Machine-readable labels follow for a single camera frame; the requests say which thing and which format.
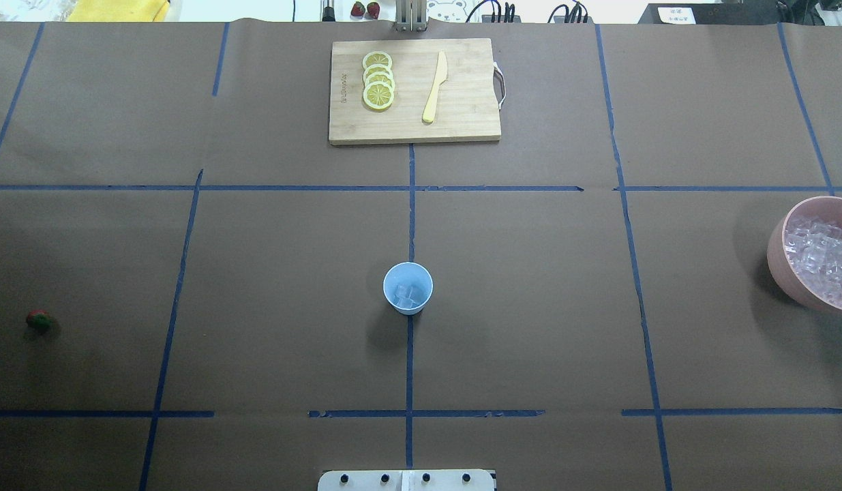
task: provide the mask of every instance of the black cable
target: black cable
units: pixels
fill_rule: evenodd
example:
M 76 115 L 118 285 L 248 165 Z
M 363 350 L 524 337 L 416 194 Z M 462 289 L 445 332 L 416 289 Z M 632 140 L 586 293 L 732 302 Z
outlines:
M 472 18 L 472 14 L 476 13 L 476 10 L 478 10 L 479 7 L 481 7 L 484 3 L 488 3 L 488 2 L 495 3 L 496 4 L 496 11 L 498 12 L 498 16 L 502 16 L 502 6 L 501 6 L 501 4 L 499 4 L 498 0 L 482 0 L 476 6 L 472 7 L 472 12 L 470 12 L 470 15 L 466 16 L 467 24 L 468 24 L 468 22 L 470 22 L 470 19 Z M 492 13 L 490 14 L 490 22 L 493 22 L 493 14 Z
M 561 8 L 563 8 L 563 9 L 566 9 L 566 10 L 567 10 L 567 13 L 565 13 L 565 14 L 564 14 L 564 16 L 563 16 L 563 21 L 565 22 L 565 20 L 566 20 L 566 19 L 568 18 L 568 16 L 569 16 L 569 6 L 568 6 L 567 4 L 565 4 L 565 3 L 561 3 L 560 5 L 558 5 L 557 7 L 555 7 L 555 8 L 554 8 L 554 10 L 552 10 L 552 11 L 551 11 L 551 15 L 549 15 L 549 16 L 548 16 L 548 22 L 546 22 L 546 24 L 551 24 L 551 19 L 553 19 L 553 18 L 554 18 L 554 14 L 555 14 L 555 13 L 557 13 L 557 10 L 560 10 Z
M 778 0 L 775 6 L 779 10 L 781 22 L 794 23 L 794 11 L 791 9 L 791 6 L 783 2 L 783 0 Z
M 587 24 L 587 16 L 589 15 L 589 13 L 587 12 L 587 7 L 585 6 L 585 4 L 579 2 L 578 0 L 575 0 L 575 5 L 581 6 L 585 14 L 584 18 L 582 18 L 582 14 L 579 14 L 579 22 L 582 24 Z
M 576 24 L 576 19 L 582 21 L 582 4 L 576 2 L 573 7 L 573 13 L 569 16 L 569 24 Z

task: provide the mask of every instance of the wooden cutting board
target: wooden cutting board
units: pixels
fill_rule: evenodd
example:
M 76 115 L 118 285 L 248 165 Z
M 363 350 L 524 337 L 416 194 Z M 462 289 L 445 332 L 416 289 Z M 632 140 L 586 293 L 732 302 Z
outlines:
M 363 57 L 383 50 L 393 59 L 396 98 L 386 111 L 363 103 Z M 440 50 L 448 80 L 439 88 L 436 120 L 421 121 Z M 330 143 L 483 142 L 499 140 L 490 40 L 404 40 L 333 43 Z

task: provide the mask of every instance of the strawberry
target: strawberry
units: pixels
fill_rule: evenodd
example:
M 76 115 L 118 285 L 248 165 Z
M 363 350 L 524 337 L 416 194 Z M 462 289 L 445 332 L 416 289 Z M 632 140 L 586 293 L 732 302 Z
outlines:
M 44 310 L 34 310 L 27 314 L 27 325 L 36 329 L 40 333 L 44 333 L 49 327 L 54 324 L 54 318 Z
M 381 12 L 381 6 L 378 2 L 370 2 L 367 4 L 367 12 L 369 12 L 371 18 L 378 18 L 378 14 Z
M 355 2 L 355 6 L 351 7 L 351 16 L 355 18 L 361 18 L 364 12 L 365 8 L 363 8 L 363 3 L 361 2 Z

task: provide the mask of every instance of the pink bowl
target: pink bowl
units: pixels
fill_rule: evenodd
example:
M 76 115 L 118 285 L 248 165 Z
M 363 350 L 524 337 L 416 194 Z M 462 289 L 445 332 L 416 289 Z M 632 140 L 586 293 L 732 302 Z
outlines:
M 791 208 L 791 211 L 779 222 L 769 237 L 769 246 L 766 248 L 766 260 L 769 262 L 769 270 L 775 282 L 781 286 L 792 299 L 805 305 L 825 312 L 842 312 L 841 307 L 832 305 L 825 299 L 817 296 L 800 277 L 797 276 L 794 267 L 787 261 L 785 252 L 785 224 L 791 217 L 818 217 L 825 222 L 836 222 L 842 228 L 842 198 L 837 196 L 814 196 L 808 198 Z

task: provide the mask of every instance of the plastic cup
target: plastic cup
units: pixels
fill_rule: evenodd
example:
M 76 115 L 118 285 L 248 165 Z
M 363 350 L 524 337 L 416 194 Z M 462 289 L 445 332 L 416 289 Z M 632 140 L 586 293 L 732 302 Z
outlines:
M 400 263 L 384 276 L 384 297 L 397 312 L 414 315 L 433 295 L 433 277 L 423 265 Z

